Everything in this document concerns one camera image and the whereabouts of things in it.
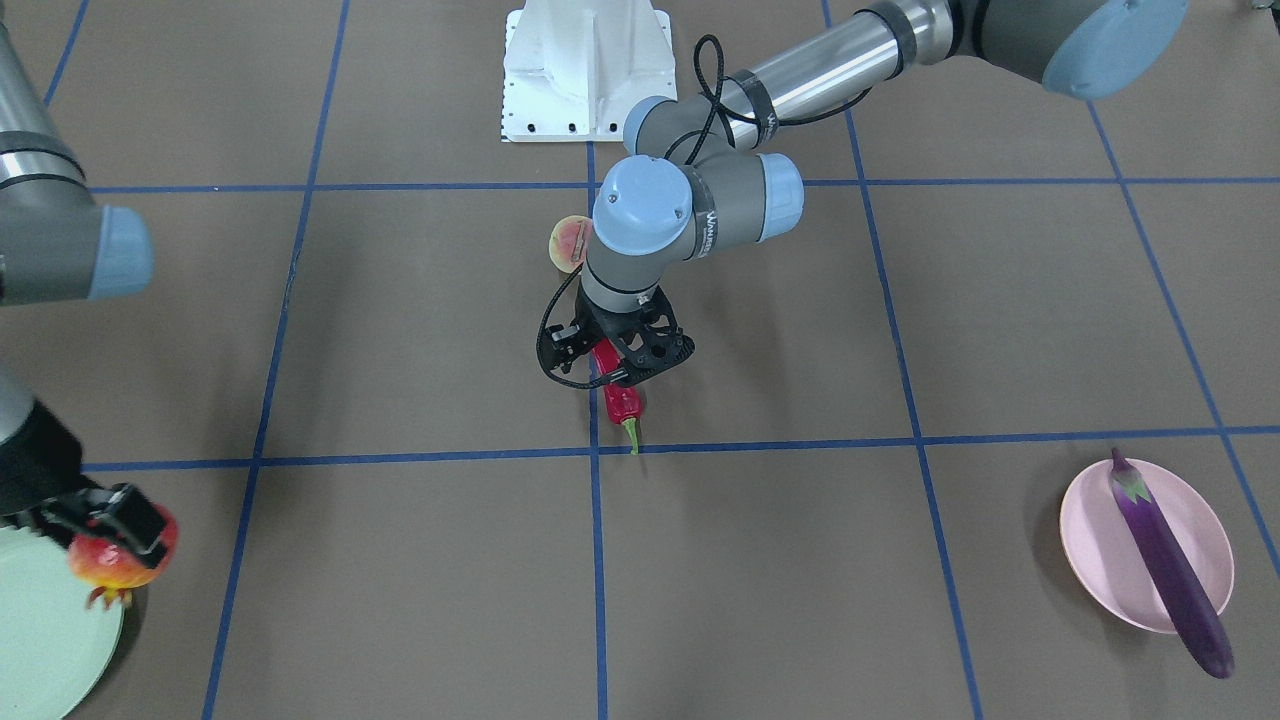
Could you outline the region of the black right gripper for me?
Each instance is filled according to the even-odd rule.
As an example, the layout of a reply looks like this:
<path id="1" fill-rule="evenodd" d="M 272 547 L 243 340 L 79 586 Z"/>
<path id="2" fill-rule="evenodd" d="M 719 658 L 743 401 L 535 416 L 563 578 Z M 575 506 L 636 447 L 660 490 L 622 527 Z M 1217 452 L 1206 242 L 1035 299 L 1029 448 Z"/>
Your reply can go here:
<path id="1" fill-rule="evenodd" d="M 3 521 L 68 552 L 74 538 L 106 541 L 143 568 L 166 560 L 160 507 L 131 483 L 101 486 L 82 473 L 79 441 L 38 400 L 3 436 Z"/>

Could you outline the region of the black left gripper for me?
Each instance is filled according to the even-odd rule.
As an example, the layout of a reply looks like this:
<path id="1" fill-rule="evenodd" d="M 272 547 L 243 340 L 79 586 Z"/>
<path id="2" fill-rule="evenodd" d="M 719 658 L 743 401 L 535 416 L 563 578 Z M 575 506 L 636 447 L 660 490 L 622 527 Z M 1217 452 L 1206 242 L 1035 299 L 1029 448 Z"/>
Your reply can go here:
<path id="1" fill-rule="evenodd" d="M 620 366 L 602 370 L 591 382 L 568 380 L 573 364 L 599 345 L 612 347 Z M 613 313 L 575 291 L 573 319 L 568 325 L 545 325 L 545 375 L 573 389 L 604 384 L 635 387 L 687 361 L 695 351 L 691 336 L 680 325 L 663 288 L 639 309 Z"/>

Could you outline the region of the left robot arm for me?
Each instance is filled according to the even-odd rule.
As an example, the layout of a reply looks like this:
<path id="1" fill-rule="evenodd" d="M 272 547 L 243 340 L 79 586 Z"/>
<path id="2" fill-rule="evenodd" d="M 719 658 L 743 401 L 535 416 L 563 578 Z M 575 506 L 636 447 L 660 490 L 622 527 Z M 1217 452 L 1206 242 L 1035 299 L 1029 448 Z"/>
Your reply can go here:
<path id="1" fill-rule="evenodd" d="M 851 111 L 910 70 L 970 58 L 1080 101 L 1143 76 L 1187 17 L 1185 1 L 876 1 L 776 56 L 700 73 L 691 97 L 652 95 L 625 118 L 625 158 L 604 176 L 573 316 L 544 315 L 535 355 L 572 389 L 632 387 L 685 363 L 695 343 L 663 274 L 791 232 L 805 209 L 781 135 Z"/>

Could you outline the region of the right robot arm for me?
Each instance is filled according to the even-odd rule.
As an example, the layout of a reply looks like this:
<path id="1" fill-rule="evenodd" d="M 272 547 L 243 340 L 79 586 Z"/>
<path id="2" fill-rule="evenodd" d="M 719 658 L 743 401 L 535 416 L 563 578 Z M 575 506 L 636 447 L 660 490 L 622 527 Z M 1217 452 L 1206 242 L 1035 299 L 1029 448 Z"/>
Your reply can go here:
<path id="1" fill-rule="evenodd" d="M 145 290 L 155 251 L 142 217 L 101 205 L 12 42 L 1 33 L 3 306 L 118 299 Z M 136 487 L 109 488 L 82 468 L 81 442 L 12 372 L 3 373 L 3 518 L 69 544 L 77 534 L 148 569 L 172 543 Z"/>

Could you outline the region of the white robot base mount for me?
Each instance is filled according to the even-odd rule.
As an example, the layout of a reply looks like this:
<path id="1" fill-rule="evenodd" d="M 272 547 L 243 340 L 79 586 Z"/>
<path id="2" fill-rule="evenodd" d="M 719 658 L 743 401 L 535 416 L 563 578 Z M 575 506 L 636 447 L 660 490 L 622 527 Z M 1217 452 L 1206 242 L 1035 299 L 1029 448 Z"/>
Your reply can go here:
<path id="1" fill-rule="evenodd" d="M 504 142 L 620 142 L 636 105 L 678 96 L 672 22 L 650 1 L 526 1 L 504 31 Z"/>

